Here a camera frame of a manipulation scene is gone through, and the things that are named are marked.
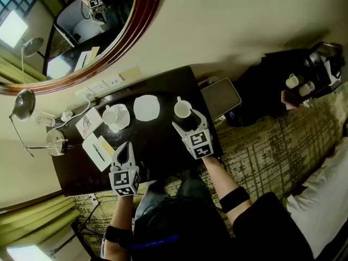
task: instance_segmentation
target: patterned carpet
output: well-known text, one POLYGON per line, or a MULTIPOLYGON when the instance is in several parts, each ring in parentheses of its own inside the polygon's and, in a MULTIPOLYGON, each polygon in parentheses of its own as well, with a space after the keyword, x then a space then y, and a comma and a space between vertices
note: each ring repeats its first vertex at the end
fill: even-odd
MULTIPOLYGON (((281 199, 298 186, 340 140, 348 116, 348 83, 340 86, 336 93, 312 100, 311 105, 311 108, 290 110, 277 119, 264 117, 248 127, 232 128, 224 117, 215 121, 226 169, 246 188, 252 201, 268 191, 281 199)), ((219 207, 212 182, 203 167, 201 177, 219 207)), ((180 183, 177 178, 169 179, 166 191, 175 195, 180 183)), ((145 191, 146 185, 140 185, 135 201, 140 202, 145 191)), ((86 224, 84 238, 99 255, 102 234, 112 218, 117 197, 112 191, 96 196, 101 205, 86 224)), ((94 206, 87 196, 77 196, 75 200, 81 212, 78 222, 83 223, 94 206)), ((226 216, 221 215, 232 232, 226 216)))

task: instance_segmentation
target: black sleeve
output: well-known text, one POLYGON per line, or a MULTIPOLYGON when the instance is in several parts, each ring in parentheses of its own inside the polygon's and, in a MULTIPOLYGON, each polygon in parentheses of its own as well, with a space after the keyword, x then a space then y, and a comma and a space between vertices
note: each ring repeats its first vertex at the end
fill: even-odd
POLYGON ((254 260, 314 260, 305 237, 271 192, 237 217, 233 231, 254 260))

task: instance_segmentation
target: oval mirror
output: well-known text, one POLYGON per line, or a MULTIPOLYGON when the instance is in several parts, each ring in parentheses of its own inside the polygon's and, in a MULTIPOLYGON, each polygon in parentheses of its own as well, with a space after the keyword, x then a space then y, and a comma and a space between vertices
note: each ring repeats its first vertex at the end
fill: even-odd
POLYGON ((159 0, 0 0, 0 94, 86 80, 141 37, 159 0))

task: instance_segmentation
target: wrist strap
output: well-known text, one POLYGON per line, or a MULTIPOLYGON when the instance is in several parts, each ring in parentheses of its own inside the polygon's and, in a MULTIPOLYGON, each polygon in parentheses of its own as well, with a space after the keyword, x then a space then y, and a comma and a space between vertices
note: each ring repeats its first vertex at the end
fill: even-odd
POLYGON ((133 232, 131 230, 118 229, 109 225, 104 233, 104 239, 118 243, 123 248, 129 248, 132 243, 133 232))
POLYGON ((248 199, 250 199, 250 196, 246 190, 243 187, 238 187, 235 190, 232 190, 228 195, 224 196, 220 200, 220 204, 223 212, 227 214, 230 210, 239 206, 248 199))

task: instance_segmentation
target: black pen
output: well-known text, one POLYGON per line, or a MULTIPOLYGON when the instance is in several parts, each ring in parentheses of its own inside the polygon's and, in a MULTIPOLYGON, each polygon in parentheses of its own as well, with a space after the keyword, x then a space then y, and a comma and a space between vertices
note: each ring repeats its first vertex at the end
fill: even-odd
POLYGON ((103 162, 105 162, 104 158, 102 157, 102 155, 100 154, 100 152, 98 151, 96 145, 92 144, 93 145, 93 148, 94 150, 96 150, 96 152, 98 153, 98 155, 101 157, 101 159, 103 160, 103 162))

